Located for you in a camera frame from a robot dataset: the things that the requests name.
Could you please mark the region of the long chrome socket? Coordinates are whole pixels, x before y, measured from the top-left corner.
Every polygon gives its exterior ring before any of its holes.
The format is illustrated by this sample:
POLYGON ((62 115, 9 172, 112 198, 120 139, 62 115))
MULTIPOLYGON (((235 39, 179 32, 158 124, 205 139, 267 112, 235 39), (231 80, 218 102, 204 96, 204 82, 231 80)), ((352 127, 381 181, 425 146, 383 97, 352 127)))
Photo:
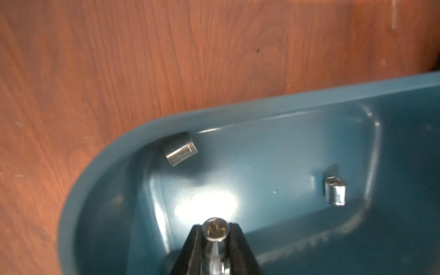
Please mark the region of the long chrome socket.
POLYGON ((229 258, 230 226, 222 218, 213 217, 202 225, 203 275, 230 275, 229 258))

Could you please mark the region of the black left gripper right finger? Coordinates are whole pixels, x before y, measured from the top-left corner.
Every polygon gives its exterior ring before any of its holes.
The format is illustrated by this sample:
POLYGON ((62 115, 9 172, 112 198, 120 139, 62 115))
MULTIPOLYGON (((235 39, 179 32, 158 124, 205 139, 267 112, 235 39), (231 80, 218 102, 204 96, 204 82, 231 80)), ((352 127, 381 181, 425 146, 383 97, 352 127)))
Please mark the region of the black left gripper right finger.
POLYGON ((245 235, 237 223, 229 223, 229 258, 233 275, 262 275, 245 235))

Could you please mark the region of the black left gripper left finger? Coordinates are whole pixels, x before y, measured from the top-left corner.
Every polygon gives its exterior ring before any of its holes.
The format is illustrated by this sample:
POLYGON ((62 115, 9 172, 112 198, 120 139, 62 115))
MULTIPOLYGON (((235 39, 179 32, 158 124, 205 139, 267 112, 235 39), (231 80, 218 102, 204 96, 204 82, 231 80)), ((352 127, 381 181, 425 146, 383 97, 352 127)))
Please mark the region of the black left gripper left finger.
POLYGON ((191 228, 170 274, 201 274, 201 225, 194 225, 191 228))

